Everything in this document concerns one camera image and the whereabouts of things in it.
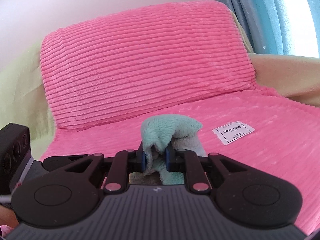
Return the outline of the pink corduroy back cushion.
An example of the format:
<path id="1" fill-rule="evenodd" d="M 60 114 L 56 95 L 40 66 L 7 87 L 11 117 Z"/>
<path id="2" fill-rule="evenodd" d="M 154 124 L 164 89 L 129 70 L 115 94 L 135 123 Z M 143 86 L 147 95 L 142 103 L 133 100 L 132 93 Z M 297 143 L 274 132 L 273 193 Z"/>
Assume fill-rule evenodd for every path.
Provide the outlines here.
<path id="1" fill-rule="evenodd" d="M 256 87 L 231 11 L 217 1 L 152 5 L 58 29 L 42 42 L 40 66 L 56 126 L 69 131 Z"/>

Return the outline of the green microfibre cloth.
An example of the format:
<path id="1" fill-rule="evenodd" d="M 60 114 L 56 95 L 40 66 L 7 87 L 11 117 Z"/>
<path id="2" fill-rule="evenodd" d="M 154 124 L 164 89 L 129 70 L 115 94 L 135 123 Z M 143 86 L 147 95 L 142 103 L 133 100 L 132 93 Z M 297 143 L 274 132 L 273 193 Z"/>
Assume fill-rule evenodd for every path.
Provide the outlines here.
<path id="1" fill-rule="evenodd" d="M 163 114 L 147 118 L 140 129 L 146 170 L 130 174 L 129 182 L 140 185 L 183 184 L 183 174 L 168 172 L 162 157 L 170 144 L 175 150 L 185 148 L 205 157 L 207 154 L 197 135 L 201 128 L 199 121 L 185 115 Z"/>

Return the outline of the pink corduroy seat cover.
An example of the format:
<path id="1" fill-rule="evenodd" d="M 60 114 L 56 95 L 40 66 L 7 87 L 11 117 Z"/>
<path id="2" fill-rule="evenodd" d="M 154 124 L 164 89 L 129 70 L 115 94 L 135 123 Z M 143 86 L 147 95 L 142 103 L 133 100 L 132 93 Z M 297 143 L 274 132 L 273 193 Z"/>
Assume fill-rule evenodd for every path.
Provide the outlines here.
<path id="1" fill-rule="evenodd" d="M 223 154 L 298 187 L 303 207 L 297 226 L 306 233 L 319 228 L 319 108 L 278 96 L 271 89 L 255 89 L 186 103 L 143 102 L 89 122 L 96 113 L 93 107 L 84 113 L 67 108 L 71 121 L 66 122 L 54 111 L 56 132 L 43 157 L 95 152 L 111 157 L 140 144 L 140 126 L 147 118 L 187 115 L 202 123 L 199 139 L 206 152 Z M 212 129 L 236 121 L 255 131 L 224 145 Z"/>

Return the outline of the blue star curtain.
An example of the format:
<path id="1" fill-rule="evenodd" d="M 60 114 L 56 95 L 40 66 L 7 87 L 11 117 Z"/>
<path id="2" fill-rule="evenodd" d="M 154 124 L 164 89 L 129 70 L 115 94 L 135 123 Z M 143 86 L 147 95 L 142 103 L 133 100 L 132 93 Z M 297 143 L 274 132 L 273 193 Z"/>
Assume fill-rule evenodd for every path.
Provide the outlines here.
<path id="1" fill-rule="evenodd" d="M 259 54 L 319 57 L 319 0 L 252 0 Z"/>

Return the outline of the white fabric label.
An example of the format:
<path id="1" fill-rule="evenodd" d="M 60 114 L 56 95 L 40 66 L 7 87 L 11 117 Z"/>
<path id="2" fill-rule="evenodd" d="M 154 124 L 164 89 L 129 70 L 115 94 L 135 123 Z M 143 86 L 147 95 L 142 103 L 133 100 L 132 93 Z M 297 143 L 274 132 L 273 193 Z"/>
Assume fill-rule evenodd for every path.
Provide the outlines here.
<path id="1" fill-rule="evenodd" d="M 226 125 L 212 129 L 212 132 L 224 145 L 229 145 L 254 131 L 255 129 L 253 127 L 240 121 L 230 122 Z"/>

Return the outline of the grey curtain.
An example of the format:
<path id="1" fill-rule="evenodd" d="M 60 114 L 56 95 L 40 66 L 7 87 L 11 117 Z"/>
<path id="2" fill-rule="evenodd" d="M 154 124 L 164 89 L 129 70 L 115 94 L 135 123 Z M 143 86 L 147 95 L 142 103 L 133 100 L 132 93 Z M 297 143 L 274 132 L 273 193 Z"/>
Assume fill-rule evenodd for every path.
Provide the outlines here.
<path id="1" fill-rule="evenodd" d="M 234 12 L 243 27 L 254 52 L 259 52 L 263 45 L 263 34 L 258 20 L 258 13 L 253 0 L 217 0 Z"/>

